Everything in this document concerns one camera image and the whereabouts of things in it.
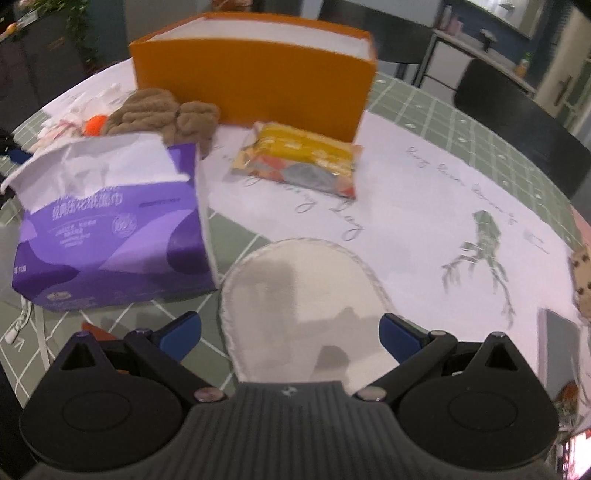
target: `orange box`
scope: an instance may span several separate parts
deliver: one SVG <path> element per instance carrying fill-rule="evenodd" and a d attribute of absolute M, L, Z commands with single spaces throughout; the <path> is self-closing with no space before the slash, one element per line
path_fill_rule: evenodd
<path fill-rule="evenodd" d="M 376 72 L 369 33 L 274 14 L 198 15 L 129 49 L 139 88 L 214 103 L 222 123 L 273 121 L 345 142 Z"/>

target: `ribbed gray surface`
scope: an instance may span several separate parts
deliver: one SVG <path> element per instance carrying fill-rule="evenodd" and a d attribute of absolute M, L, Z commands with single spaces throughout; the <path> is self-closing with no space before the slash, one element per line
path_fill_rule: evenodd
<path fill-rule="evenodd" d="M 287 396 L 284 391 L 293 393 Z M 82 474 L 42 465 L 26 479 L 492 480 L 556 479 L 541 462 L 470 472 L 417 448 L 390 409 L 348 397 L 340 383 L 241 384 L 220 404 L 194 407 L 177 437 L 146 461 Z"/>

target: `blue object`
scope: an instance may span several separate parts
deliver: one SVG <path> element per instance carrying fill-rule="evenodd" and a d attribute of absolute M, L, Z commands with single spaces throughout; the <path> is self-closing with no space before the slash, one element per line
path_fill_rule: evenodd
<path fill-rule="evenodd" d="M 379 341 L 398 363 L 408 360 L 428 342 L 428 335 L 415 329 L 392 313 L 379 321 Z"/>
<path fill-rule="evenodd" d="M 14 163 L 18 163 L 19 165 L 24 164 L 29 158 L 31 158 L 33 156 L 29 152 L 25 152 L 24 150 L 21 150 L 20 148 L 8 150 L 7 155 L 10 157 L 10 159 Z"/>
<path fill-rule="evenodd" d="M 152 341 L 169 357 L 180 362 L 201 339 L 201 318 L 196 312 L 187 312 L 157 332 Z"/>

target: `mirror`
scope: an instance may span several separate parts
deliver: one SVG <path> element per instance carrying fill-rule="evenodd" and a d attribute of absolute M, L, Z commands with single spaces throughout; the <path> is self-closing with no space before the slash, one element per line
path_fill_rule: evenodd
<path fill-rule="evenodd" d="M 533 37 L 546 0 L 469 0 L 527 37 Z"/>

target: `white oval pad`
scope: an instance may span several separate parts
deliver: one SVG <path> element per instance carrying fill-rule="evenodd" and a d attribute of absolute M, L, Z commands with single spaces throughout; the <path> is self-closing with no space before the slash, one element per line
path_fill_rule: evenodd
<path fill-rule="evenodd" d="M 378 323 L 393 306 L 356 255 L 319 239 L 269 244 L 236 264 L 220 316 L 238 380 L 339 380 L 352 394 L 398 362 Z"/>

